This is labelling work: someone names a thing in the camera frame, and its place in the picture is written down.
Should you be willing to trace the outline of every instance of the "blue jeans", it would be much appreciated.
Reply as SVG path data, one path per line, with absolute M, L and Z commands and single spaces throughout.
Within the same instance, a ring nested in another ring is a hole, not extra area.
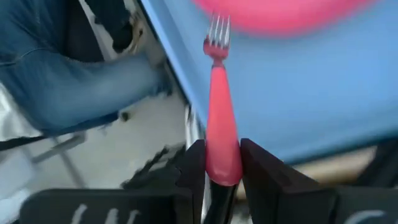
M 151 68 L 144 54 L 107 63 L 63 56 L 66 1 L 0 1 L 0 82 L 33 127 L 46 135 L 90 128 L 169 90 L 165 75 Z M 120 18 L 113 13 L 109 20 L 115 24 L 126 20 L 125 13 Z

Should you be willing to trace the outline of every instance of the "blue tablecloth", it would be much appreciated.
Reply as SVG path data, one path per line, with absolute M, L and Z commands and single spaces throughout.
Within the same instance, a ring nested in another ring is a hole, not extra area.
M 209 21 L 189 0 L 142 0 L 206 124 Z M 398 1 L 322 30 L 273 39 L 233 32 L 225 65 L 240 137 L 293 162 L 398 134 Z

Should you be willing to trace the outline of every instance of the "fork handle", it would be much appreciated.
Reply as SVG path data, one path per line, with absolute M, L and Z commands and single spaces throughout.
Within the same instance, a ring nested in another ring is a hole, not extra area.
M 206 171 L 211 180 L 224 186 L 238 184 L 242 177 L 241 152 L 224 66 L 211 69 Z

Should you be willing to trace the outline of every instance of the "fork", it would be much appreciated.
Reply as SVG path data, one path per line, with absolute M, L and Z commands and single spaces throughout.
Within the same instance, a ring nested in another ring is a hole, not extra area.
M 203 43 L 203 51 L 213 59 L 206 127 L 206 171 L 210 179 L 224 186 L 238 184 L 242 177 L 238 134 L 223 65 L 229 52 L 230 30 L 229 16 L 213 14 Z

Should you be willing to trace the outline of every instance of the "fork tines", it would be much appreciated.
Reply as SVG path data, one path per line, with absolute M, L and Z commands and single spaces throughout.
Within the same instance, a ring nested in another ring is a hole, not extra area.
M 210 45 L 220 47 L 229 46 L 229 31 L 231 29 L 230 17 L 225 18 L 221 15 L 213 13 L 211 17 L 210 27 L 207 33 L 207 38 Z

